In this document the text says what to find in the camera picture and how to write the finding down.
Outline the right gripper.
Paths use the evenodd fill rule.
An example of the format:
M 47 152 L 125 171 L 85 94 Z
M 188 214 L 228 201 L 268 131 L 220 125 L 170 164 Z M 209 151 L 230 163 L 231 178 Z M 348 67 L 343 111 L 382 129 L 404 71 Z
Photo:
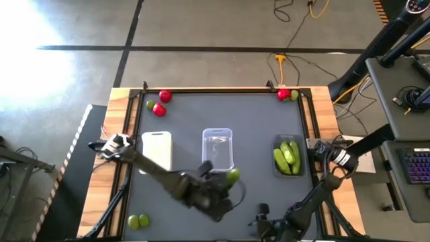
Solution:
M 266 214 L 257 215 L 257 220 L 251 221 L 248 227 L 257 227 L 259 242 L 289 242 L 287 233 L 287 217 L 269 220 Z

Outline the green cucumber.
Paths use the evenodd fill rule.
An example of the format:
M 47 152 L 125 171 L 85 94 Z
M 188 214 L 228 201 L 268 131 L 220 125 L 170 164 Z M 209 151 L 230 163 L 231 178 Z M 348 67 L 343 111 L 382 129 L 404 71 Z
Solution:
M 284 159 L 286 162 L 290 165 L 295 164 L 296 158 L 293 154 L 292 148 L 289 146 L 289 144 L 286 141 L 283 141 L 280 145 L 280 150 L 284 156 Z
M 288 165 L 282 151 L 280 149 L 274 149 L 273 155 L 274 155 L 274 160 L 278 166 L 278 169 L 286 175 L 291 175 L 292 172 L 290 170 L 290 166 Z
M 294 175 L 297 175 L 300 172 L 300 163 L 301 163 L 300 149 L 298 147 L 297 142 L 294 140 L 290 141 L 290 148 L 294 156 L 294 162 L 292 164 L 292 173 Z

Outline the clear plastic bin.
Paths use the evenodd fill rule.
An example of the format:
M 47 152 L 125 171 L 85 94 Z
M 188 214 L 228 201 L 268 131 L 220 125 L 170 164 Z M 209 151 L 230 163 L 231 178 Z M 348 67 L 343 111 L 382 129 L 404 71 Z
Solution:
M 232 130 L 207 128 L 202 132 L 202 161 L 211 161 L 213 170 L 228 171 L 234 167 Z

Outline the white plastic bin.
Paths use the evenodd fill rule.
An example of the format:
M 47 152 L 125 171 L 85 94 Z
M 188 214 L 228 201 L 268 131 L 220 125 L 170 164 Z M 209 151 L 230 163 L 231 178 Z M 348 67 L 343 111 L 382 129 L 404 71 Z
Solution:
M 172 170 L 173 141 L 168 131 L 145 132 L 141 136 L 142 154 L 167 171 Z

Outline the grey translucent plastic bin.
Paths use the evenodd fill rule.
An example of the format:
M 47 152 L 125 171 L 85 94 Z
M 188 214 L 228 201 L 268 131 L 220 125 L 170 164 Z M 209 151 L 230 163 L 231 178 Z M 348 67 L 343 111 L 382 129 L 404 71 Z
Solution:
M 300 172 L 297 175 L 294 175 L 293 173 L 291 175 L 286 175 L 284 173 L 282 173 L 279 169 L 278 166 L 274 160 L 274 155 L 273 155 L 273 166 L 274 166 L 274 171 L 275 174 L 280 176 L 280 177 L 300 177 L 300 176 L 305 176 L 306 172 L 307 172 L 307 161 L 306 161 L 306 147 L 303 145 L 303 140 L 301 136 L 297 136 L 297 135 L 286 135 L 286 134 L 277 134 L 274 138 L 274 142 L 273 142 L 273 150 L 274 149 L 280 149 L 280 145 L 283 141 L 286 141 L 289 145 L 290 145 L 290 141 L 294 140 L 297 142 L 298 147 L 300 149 L 300 157 L 301 157 L 301 163 L 300 163 Z

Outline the white paper sheet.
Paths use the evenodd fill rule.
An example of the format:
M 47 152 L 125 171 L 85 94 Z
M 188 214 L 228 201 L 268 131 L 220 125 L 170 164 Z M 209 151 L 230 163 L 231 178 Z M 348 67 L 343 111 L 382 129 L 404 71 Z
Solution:
M 342 135 L 341 140 L 346 140 L 350 143 L 357 143 L 358 141 L 362 140 L 363 138 L 360 136 L 348 136 L 348 135 Z M 372 157 L 372 152 L 368 151 L 367 153 L 361 155 L 358 159 L 358 167 L 356 172 L 358 173 L 376 173 L 376 168 L 374 165 L 374 159 Z

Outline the black angled support bar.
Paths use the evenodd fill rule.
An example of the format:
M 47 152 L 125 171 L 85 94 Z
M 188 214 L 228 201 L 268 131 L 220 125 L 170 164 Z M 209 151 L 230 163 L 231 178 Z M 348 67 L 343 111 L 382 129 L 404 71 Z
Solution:
M 382 145 L 383 142 L 394 139 L 395 137 L 392 132 L 391 126 L 389 124 L 385 124 L 379 129 L 375 130 L 373 133 L 362 138 L 360 141 L 347 147 L 346 151 L 350 155 L 360 157 L 363 154 L 375 148 L 378 148 Z

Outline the black floor mat striped edge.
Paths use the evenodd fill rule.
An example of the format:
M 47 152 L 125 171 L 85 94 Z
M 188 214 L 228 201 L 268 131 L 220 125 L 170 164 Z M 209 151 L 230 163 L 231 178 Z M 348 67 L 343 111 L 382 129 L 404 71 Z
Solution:
M 95 153 L 88 144 L 100 137 L 106 112 L 105 106 L 87 106 L 54 187 L 44 200 L 31 242 L 63 241 L 77 236 L 95 163 Z
M 385 26 L 389 22 L 389 19 L 386 15 L 386 12 L 384 11 L 384 8 L 382 7 L 382 3 L 380 2 L 380 0 L 372 0 L 372 1 L 382 21 L 382 24 Z

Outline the dark grey desk with keyboard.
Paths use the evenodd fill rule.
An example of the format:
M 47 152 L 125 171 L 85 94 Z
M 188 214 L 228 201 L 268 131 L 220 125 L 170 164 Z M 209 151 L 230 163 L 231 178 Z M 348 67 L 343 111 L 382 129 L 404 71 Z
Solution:
M 400 148 L 430 149 L 430 142 L 397 142 L 386 140 L 383 142 L 382 147 L 388 158 L 405 210 L 410 219 L 414 223 L 430 223 L 430 197 L 428 197 L 425 191 L 426 188 L 430 188 L 430 184 L 409 184 L 400 156 L 396 151 Z

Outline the backlit black keyboard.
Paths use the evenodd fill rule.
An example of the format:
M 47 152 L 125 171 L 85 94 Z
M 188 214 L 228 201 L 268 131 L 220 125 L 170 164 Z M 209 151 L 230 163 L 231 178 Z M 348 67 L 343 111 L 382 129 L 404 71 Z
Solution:
M 430 149 L 405 148 L 397 150 L 409 184 L 430 184 Z

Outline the black ribbed tower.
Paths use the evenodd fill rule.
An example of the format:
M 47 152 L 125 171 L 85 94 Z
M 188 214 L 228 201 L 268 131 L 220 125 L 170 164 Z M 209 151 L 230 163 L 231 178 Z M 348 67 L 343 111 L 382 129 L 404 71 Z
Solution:
M 345 74 L 328 85 L 332 101 L 357 85 L 368 73 L 366 60 L 386 54 L 404 35 L 407 29 L 430 7 L 430 0 L 407 0 L 369 43 Z

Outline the grey metal stand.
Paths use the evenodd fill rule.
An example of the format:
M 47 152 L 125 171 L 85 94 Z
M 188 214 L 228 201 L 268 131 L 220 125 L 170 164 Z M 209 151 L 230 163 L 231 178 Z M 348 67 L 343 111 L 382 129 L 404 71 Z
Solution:
M 52 173 L 54 168 L 55 165 L 39 160 L 28 147 L 16 151 L 7 148 L 5 139 L 0 136 L 0 185 L 5 178 L 4 190 L 0 192 L 0 242 L 6 241 L 34 170 Z

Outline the smooth black pole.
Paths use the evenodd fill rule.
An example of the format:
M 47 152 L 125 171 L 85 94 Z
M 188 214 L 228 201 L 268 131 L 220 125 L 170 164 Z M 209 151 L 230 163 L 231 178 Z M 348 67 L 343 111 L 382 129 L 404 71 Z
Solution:
M 430 32 L 430 16 L 412 33 L 404 38 L 395 48 L 386 54 L 379 63 L 383 67 L 391 67 L 395 60 L 412 48 L 419 40 Z

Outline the thick black frame strut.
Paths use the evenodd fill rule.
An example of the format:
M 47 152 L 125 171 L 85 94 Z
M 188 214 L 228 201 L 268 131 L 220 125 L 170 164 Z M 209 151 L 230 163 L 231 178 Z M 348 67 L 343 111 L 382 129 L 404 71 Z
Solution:
M 334 234 L 336 236 L 341 236 L 341 229 L 343 229 L 343 231 L 348 237 L 364 237 L 364 235 L 362 235 L 353 228 L 351 223 L 343 216 L 341 211 L 337 208 L 333 200 L 332 190 L 324 189 L 323 194 L 325 195 L 324 202 L 326 203 L 330 212 L 330 218 L 332 220 Z
M 102 228 L 104 228 L 107 223 L 108 219 L 112 217 L 114 214 L 114 210 L 119 204 L 119 202 L 123 199 L 125 196 L 125 193 L 128 191 L 128 188 L 130 186 L 130 176 L 127 175 L 124 178 L 124 183 L 120 187 L 120 189 L 117 191 L 115 196 L 110 201 L 108 207 L 103 212 L 101 218 L 95 223 L 95 225 L 91 228 L 91 230 L 85 234 L 83 237 L 77 237 L 74 239 L 65 239 L 63 242 L 113 242 L 117 239 L 117 237 L 98 237 L 98 235 L 101 233 Z

